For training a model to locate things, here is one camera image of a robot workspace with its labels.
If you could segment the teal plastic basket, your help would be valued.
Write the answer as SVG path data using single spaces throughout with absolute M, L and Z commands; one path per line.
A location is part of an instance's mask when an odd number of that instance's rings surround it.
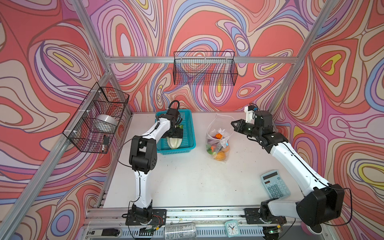
M 162 155 L 189 153 L 196 147 L 196 138 L 192 112 L 179 110 L 182 121 L 172 130 L 172 135 L 161 138 L 157 142 L 157 152 Z

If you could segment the clear zip top bag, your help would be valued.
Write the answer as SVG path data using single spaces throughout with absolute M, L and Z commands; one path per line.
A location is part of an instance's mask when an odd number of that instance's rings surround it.
M 219 151 L 223 151 L 227 154 L 227 159 L 222 162 L 225 163 L 228 160 L 231 150 L 230 138 L 234 133 L 234 128 L 231 125 L 231 122 L 234 120 L 235 119 L 231 116 L 216 114 L 214 120 L 209 124 L 205 138 L 205 146 L 213 145 L 216 147 L 215 155 L 212 156 L 208 154 L 213 160 Z M 216 134 L 221 134 L 223 137 L 221 139 L 217 139 L 215 138 Z

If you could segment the brown potato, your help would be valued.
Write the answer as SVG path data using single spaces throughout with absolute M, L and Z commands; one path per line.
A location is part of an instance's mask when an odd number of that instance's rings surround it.
M 223 151 L 219 151 L 217 155 L 214 157 L 216 161 L 225 161 L 227 159 L 227 154 Z

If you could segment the green lettuce leaf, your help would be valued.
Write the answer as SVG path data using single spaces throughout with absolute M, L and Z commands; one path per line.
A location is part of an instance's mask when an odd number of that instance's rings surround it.
M 167 144 L 172 150 L 178 149 L 181 146 L 182 141 L 183 141 L 182 138 L 169 138 L 169 137 L 167 137 Z

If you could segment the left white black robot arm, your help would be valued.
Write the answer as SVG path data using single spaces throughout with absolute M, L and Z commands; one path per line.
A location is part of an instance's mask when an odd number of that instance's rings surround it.
M 180 113 L 169 108 L 166 113 L 157 116 L 154 124 L 140 136 L 131 140 L 129 164 L 135 173 L 136 199 L 128 210 L 126 225 L 149 224 L 153 216 L 153 198 L 150 193 L 148 178 L 158 160 L 157 143 L 162 137 L 171 137 L 176 132 Z

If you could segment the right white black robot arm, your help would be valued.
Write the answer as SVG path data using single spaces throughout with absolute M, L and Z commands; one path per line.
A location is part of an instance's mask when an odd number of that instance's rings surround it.
M 263 201 L 258 217 L 270 223 L 278 217 L 300 219 L 307 230 L 314 235 L 322 233 L 322 226 L 341 216 L 345 190 L 338 184 L 331 184 L 320 176 L 294 150 L 289 140 L 274 129 L 272 114 L 260 110 L 256 105 L 245 107 L 245 119 L 231 123 L 235 132 L 258 143 L 268 154 L 277 159 L 294 178 L 302 192 L 302 199 L 285 201 L 277 184 L 267 179 L 271 198 Z

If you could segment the teal calculator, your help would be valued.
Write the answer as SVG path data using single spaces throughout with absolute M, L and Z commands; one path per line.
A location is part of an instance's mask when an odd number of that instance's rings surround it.
M 261 180 L 271 199 L 285 199 L 291 195 L 290 190 L 277 170 L 263 174 Z

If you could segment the small teal alarm clock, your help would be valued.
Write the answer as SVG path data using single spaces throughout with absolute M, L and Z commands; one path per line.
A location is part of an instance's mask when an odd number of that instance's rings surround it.
M 238 222 L 236 220 L 225 222 L 225 229 L 229 238 L 238 237 L 241 234 Z

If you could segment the silver drink can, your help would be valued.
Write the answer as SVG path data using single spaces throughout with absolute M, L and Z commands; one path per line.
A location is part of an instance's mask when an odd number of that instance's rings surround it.
M 165 240 L 195 240 L 195 223 L 173 224 L 165 227 Z

